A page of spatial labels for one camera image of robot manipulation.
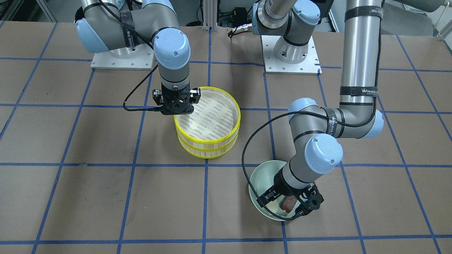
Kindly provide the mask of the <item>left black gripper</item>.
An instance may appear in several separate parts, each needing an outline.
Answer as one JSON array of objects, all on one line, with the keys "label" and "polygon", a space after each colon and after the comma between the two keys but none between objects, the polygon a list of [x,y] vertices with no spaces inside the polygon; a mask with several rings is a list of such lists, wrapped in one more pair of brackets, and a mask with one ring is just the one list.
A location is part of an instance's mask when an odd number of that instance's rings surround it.
[{"label": "left black gripper", "polygon": [[[260,195],[256,195],[256,206],[258,208],[265,208],[270,214],[277,216],[266,207],[271,201],[277,200],[282,194],[275,191],[274,187],[270,187]],[[310,183],[303,189],[295,189],[293,196],[296,197],[298,202],[296,203],[292,212],[295,211],[295,215],[287,218],[286,221],[295,220],[301,216],[310,214],[311,211],[320,208],[321,203],[324,201],[322,194],[318,191],[315,183]]]}]

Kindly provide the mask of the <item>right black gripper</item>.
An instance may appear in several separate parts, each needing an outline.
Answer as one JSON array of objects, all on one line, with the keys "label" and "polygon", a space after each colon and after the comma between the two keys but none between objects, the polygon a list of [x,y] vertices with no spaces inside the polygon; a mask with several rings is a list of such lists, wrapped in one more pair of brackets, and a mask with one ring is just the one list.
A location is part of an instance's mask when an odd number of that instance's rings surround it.
[{"label": "right black gripper", "polygon": [[201,98],[200,88],[190,88],[186,85],[179,90],[177,85],[168,89],[165,86],[152,90],[152,98],[157,107],[153,111],[159,111],[163,115],[187,115],[194,112],[194,103],[199,103]]}]

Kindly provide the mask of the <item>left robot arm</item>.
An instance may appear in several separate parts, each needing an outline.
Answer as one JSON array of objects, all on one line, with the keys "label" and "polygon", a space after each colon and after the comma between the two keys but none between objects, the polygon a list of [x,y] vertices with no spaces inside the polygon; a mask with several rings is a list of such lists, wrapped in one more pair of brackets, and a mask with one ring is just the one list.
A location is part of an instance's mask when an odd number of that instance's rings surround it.
[{"label": "left robot arm", "polygon": [[[242,151],[242,168],[254,206],[266,217],[290,221],[320,208],[323,196],[315,180],[343,159],[338,138],[372,138],[383,127],[376,109],[381,54],[381,23],[385,0],[346,0],[344,52],[338,108],[320,107],[300,98],[258,128]],[[286,63],[303,60],[321,11],[310,0],[260,0],[253,5],[253,34],[281,36],[275,47]],[[244,154],[254,135],[272,121],[288,116],[296,154],[285,161],[267,161],[251,174]]]}]

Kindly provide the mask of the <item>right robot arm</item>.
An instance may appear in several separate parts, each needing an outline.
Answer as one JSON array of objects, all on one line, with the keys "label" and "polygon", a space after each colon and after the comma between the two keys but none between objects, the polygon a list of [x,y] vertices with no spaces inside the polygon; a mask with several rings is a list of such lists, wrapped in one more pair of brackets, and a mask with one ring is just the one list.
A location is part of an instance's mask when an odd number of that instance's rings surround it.
[{"label": "right robot arm", "polygon": [[201,98],[199,88],[190,88],[191,48],[180,29],[177,14],[168,0],[144,0],[139,10],[121,11],[123,1],[83,0],[76,31],[90,53],[106,53],[146,44],[154,53],[161,89],[152,91],[163,115],[187,115]]}]

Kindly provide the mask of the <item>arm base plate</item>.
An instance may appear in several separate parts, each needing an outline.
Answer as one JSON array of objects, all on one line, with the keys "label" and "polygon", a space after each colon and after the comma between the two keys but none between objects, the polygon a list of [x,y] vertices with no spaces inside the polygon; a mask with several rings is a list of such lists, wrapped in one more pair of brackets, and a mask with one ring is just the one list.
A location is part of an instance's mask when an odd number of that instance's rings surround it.
[{"label": "arm base plate", "polygon": [[261,36],[266,74],[322,74],[313,37],[303,46],[294,46],[282,36]]},{"label": "arm base plate", "polygon": [[92,69],[151,70],[154,51],[145,44],[134,48],[120,48],[104,53],[95,53]]}]

